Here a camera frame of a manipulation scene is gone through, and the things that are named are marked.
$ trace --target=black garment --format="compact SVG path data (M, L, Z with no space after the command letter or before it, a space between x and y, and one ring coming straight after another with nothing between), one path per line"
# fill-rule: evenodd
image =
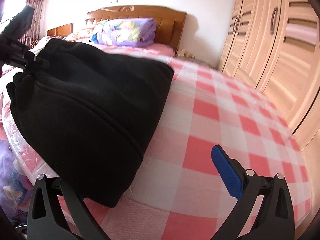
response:
M7 85L25 140L81 197L116 206L157 127L174 71L150 59L52 39L48 70Z

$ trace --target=bed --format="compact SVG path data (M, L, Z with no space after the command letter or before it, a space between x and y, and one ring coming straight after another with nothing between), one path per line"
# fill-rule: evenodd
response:
M171 46L174 52L178 50L184 12L159 6L108 7L89 12L86 23L134 17L156 19L155 42ZM109 237L210 239L236 204L212 164L210 152L215 144L220 144L245 169L254 169L261 176L284 174L296 227L303 221L311 203L304 159L284 119L264 95L207 66L161 50L93 46L106 53L163 61L175 71L159 125L130 188L115 208L85 200ZM0 79L0 88L15 71ZM19 133L6 90L2 100L4 130L31 183L41 173L57 176ZM258 197L241 234L250 230L261 201ZM63 198L60 202L67 220L73 223Z

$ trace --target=checkered bedsheet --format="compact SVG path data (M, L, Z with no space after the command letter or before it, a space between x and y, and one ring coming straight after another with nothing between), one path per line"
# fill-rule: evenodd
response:
M245 169L269 177L284 174L296 226L309 213L311 190L303 157L284 119L264 95L188 61L143 50L105 51L154 58L175 70L159 125L130 188L115 208L85 200L109 237L210 239L236 204L212 164L216 144ZM40 173L56 176L20 135L6 94L3 100L4 128L26 175L32 183ZM242 234L250 230L261 201L260 196ZM61 205L72 222L62 199Z

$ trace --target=wooden headboard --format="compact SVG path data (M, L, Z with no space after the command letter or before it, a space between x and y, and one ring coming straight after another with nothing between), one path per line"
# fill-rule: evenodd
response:
M62 25L47 31L49 36L62 36L62 38L67 37L73 32L73 23Z
M125 5L98 9L88 13L86 24L94 24L102 20L147 18L152 17L157 22L155 43L171 46L175 51L179 48L186 12L180 12L168 7L153 5Z

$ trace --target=blue textured pad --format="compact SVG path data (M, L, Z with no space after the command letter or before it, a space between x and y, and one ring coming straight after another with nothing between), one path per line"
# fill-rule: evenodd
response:
M211 159L230 195L239 200L243 194L242 180L239 178L238 174L218 146L214 146L212 148Z

